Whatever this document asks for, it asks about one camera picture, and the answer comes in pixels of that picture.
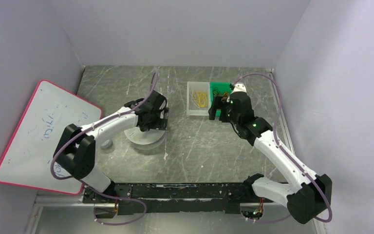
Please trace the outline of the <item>green plastic bin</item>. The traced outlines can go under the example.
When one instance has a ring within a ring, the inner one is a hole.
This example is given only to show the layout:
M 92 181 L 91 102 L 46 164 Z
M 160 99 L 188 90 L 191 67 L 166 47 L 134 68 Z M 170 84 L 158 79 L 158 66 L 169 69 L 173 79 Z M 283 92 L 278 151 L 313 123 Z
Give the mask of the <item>green plastic bin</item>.
M 231 93 L 230 85 L 231 83 L 229 82 L 211 82 L 209 85 L 211 92 L 210 105 L 214 96 L 222 96 L 223 101 L 225 98 L 228 98 Z M 216 117 L 220 116 L 220 112 L 220 110 L 217 110 Z

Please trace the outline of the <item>clear white plastic bin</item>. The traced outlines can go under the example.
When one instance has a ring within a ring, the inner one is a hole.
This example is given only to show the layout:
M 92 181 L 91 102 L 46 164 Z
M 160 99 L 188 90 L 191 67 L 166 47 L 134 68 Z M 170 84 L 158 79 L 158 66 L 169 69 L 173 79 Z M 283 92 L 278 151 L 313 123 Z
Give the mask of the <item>clear white plastic bin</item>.
M 210 108 L 210 83 L 209 82 L 187 82 L 187 115 L 208 116 Z

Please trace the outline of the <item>grey perforated cable spool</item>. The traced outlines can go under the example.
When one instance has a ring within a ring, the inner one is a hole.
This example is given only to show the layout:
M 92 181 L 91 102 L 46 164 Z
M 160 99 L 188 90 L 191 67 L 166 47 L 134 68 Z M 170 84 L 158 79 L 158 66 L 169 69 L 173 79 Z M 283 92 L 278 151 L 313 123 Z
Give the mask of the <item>grey perforated cable spool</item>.
M 125 130 L 124 134 L 135 149 L 147 151 L 160 146 L 164 142 L 167 132 L 156 129 L 142 132 L 138 127 L 134 127 Z

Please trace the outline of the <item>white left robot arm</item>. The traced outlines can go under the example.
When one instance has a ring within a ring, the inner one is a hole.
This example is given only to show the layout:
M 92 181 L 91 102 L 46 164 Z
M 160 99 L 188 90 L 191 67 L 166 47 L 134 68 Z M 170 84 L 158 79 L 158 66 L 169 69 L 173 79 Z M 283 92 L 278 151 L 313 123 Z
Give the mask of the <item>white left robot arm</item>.
M 113 196 L 115 182 L 95 165 L 95 152 L 106 141 L 125 130 L 138 128 L 141 132 L 166 130 L 169 108 L 167 98 L 152 91 L 147 98 L 132 100 L 115 113 L 94 123 L 65 127 L 52 166 L 58 164 L 74 178 L 94 190 Z

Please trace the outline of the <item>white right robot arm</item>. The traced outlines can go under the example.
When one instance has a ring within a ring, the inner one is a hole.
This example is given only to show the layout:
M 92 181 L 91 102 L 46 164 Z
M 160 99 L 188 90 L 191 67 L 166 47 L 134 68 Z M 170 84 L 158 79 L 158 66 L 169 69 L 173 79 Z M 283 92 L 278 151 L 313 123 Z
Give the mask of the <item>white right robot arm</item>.
M 246 92 L 232 92 L 228 97 L 215 96 L 208 111 L 210 120 L 215 119 L 217 111 L 221 112 L 219 120 L 230 123 L 234 132 L 262 152 L 287 181 L 282 184 L 263 175 L 253 176 L 248 181 L 256 196 L 286 207 L 300 224 L 319 219 L 318 215 L 325 210 L 329 212 L 325 221 L 332 219 L 330 177 L 318 175 L 288 150 L 274 128 L 264 118 L 255 116 Z

